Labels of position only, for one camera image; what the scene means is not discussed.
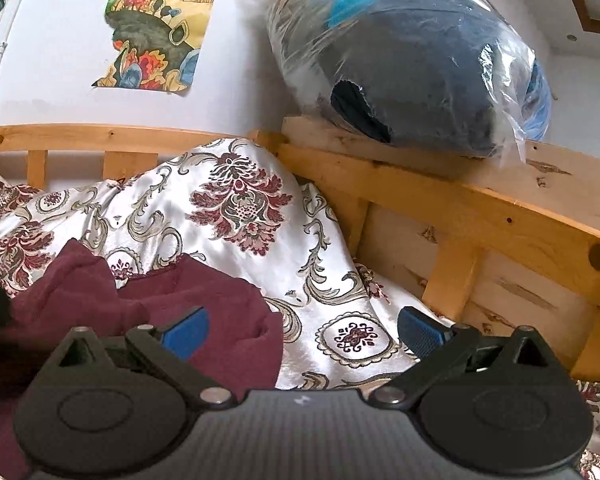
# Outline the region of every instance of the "maroon cloth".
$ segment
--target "maroon cloth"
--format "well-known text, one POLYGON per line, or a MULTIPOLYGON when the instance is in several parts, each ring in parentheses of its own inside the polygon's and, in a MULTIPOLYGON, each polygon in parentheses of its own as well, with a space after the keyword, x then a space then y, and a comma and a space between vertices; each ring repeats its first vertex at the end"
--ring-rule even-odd
MULTIPOLYGON (((73 326, 90 326, 99 336, 123 335, 138 324, 177 320, 199 305, 209 332, 188 362, 239 397, 245 390, 273 388, 282 363, 281 314, 269 309, 256 286, 186 254, 116 290, 106 260, 69 240, 44 276, 14 298, 9 334, 55 346, 73 326)), ((27 473, 12 430, 17 401, 0 401, 0 475, 7 480, 27 473)))

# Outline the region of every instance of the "white wall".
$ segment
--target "white wall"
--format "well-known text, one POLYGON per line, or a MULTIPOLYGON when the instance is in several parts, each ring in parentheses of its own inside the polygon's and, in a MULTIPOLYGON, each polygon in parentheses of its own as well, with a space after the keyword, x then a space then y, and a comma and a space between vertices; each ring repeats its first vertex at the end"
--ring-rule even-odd
POLYGON ((555 55, 548 77, 558 100, 546 142, 600 158, 600 60, 555 55))
POLYGON ((526 6, 524 0, 489 0, 498 12, 516 29, 538 57, 540 63, 547 67, 550 64, 551 48, 538 27, 535 17, 526 6))
POLYGON ((91 86, 117 55, 106 2, 22 0, 0 65, 0 124, 140 124, 237 135, 280 127, 292 102, 263 14, 250 15, 250 0, 215 1, 184 94, 91 86))

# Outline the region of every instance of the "bag of clothes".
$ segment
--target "bag of clothes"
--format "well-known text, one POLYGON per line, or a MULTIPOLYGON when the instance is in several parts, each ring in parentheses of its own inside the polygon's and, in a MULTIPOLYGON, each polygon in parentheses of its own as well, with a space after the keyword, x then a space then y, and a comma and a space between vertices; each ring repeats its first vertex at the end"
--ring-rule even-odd
POLYGON ((302 112, 350 131, 523 159, 547 130, 542 68, 484 0, 273 0, 267 27, 302 112))

